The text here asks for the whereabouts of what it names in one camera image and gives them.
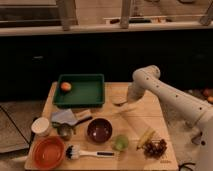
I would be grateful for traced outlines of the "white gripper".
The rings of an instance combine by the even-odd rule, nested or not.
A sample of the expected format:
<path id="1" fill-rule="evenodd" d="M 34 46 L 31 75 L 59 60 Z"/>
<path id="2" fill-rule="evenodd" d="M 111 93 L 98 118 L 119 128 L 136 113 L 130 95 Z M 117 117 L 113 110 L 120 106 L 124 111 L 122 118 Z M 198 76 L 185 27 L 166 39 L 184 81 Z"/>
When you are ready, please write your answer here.
<path id="1" fill-rule="evenodd" d="M 127 91 L 127 102 L 134 103 L 144 96 L 144 89 L 135 82 L 132 82 Z"/>

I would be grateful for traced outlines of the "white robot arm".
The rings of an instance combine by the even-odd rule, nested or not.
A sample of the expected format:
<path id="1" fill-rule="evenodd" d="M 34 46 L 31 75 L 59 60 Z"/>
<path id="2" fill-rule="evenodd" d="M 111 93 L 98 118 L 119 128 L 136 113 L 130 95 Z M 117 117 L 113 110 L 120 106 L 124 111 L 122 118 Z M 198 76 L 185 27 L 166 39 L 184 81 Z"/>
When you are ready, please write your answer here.
<path id="1" fill-rule="evenodd" d="M 213 171 L 213 105 L 160 81 L 159 77 L 160 69 L 155 65 L 135 70 L 127 102 L 138 101 L 148 90 L 179 110 L 188 123 L 202 132 L 195 171 Z"/>

